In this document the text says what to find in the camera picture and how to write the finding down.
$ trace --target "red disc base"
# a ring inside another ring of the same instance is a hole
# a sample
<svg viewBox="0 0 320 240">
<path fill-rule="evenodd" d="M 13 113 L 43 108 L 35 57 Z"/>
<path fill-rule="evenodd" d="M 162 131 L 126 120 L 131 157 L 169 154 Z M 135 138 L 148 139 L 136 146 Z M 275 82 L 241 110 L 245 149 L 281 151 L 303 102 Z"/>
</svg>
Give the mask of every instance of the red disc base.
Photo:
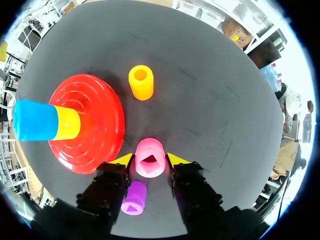
<svg viewBox="0 0 320 240">
<path fill-rule="evenodd" d="M 50 140 L 56 159 L 77 174 L 92 174 L 118 155 L 125 135 L 125 116 L 115 91 L 89 74 L 74 75 L 53 93 L 49 104 L 75 109 L 80 133 L 71 140 Z"/>
</svg>

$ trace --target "purple cylinder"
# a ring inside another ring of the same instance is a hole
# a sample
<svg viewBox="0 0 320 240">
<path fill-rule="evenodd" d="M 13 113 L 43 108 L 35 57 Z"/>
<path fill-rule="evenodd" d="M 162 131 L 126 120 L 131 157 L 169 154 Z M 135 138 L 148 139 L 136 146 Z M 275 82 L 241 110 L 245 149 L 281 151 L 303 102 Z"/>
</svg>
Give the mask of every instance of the purple cylinder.
<svg viewBox="0 0 320 240">
<path fill-rule="evenodd" d="M 132 181 L 126 199 L 122 202 L 121 210 L 128 215 L 137 216 L 145 209 L 147 186 L 140 181 Z"/>
</svg>

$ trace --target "yellow cylinder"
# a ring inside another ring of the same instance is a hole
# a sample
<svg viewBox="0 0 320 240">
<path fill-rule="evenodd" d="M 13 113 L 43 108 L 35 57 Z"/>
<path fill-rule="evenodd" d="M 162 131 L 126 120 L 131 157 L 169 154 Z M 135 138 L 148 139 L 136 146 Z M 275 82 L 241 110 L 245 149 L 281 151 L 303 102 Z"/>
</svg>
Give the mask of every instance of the yellow cylinder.
<svg viewBox="0 0 320 240">
<path fill-rule="evenodd" d="M 54 106 L 58 114 L 58 130 L 53 140 L 74 139 L 81 127 L 80 116 L 72 108 Z"/>
<path fill-rule="evenodd" d="M 130 70 L 129 84 L 133 96 L 140 101 L 148 100 L 154 94 L 154 75 L 145 65 L 138 65 Z"/>
</svg>

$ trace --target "white container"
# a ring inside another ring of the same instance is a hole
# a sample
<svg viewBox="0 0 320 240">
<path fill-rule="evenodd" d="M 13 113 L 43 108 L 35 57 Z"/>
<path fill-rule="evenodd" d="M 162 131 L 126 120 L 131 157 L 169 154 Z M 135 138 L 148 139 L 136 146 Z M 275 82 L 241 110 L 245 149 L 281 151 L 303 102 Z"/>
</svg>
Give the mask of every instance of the white container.
<svg viewBox="0 0 320 240">
<path fill-rule="evenodd" d="M 245 8 L 240 13 L 240 18 L 242 21 L 249 26 L 255 33 L 260 32 L 262 29 L 266 28 L 267 26 L 261 21 L 254 12 L 250 9 Z"/>
<path fill-rule="evenodd" d="M 199 8 L 202 8 L 206 4 L 206 2 L 203 0 L 187 0 L 186 2 L 196 5 Z"/>
<path fill-rule="evenodd" d="M 225 9 L 227 12 L 231 13 L 235 8 L 241 4 L 238 0 L 212 0 L 214 3 L 218 4 L 220 7 Z"/>
<path fill-rule="evenodd" d="M 224 22 L 226 19 L 226 15 L 222 11 L 220 11 L 218 8 L 211 6 L 209 4 L 206 4 L 202 8 L 202 10 L 205 11 L 206 13 L 213 14 L 217 20 L 220 20 L 220 22 Z"/>
<path fill-rule="evenodd" d="M 177 9 L 180 12 L 188 14 L 192 17 L 195 17 L 198 10 L 200 9 L 198 6 L 193 5 L 192 3 L 186 1 L 180 1 L 180 7 Z"/>
<path fill-rule="evenodd" d="M 215 29 L 225 19 L 226 19 L 226 16 L 214 7 L 204 6 L 202 8 L 202 15 L 201 15 L 200 20 L 209 24 L 210 26 L 214 27 Z"/>
</svg>

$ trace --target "round table surface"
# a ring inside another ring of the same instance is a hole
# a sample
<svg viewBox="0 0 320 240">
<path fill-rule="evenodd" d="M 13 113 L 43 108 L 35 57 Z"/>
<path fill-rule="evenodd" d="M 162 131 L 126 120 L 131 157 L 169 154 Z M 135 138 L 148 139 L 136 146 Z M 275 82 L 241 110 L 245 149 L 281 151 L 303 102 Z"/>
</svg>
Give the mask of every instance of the round table surface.
<svg viewBox="0 0 320 240">
<path fill-rule="evenodd" d="M 128 73 L 147 65 L 154 94 L 135 99 Z M 77 6 L 45 36 L 30 58 L 18 99 L 48 103 L 65 79 L 92 74 L 120 98 L 125 136 L 118 157 L 156 138 L 166 152 L 205 169 L 222 194 L 222 207 L 249 208 L 274 165 L 283 117 L 272 89 L 243 51 L 200 20 L 138 1 L 99 1 Z M 76 205 L 92 182 L 61 165 L 47 141 L 21 142 L 35 174 L 55 197 Z M 111 233 L 136 238 L 185 234 L 167 177 L 142 178 L 147 200 L 139 216 L 119 213 Z"/>
</svg>

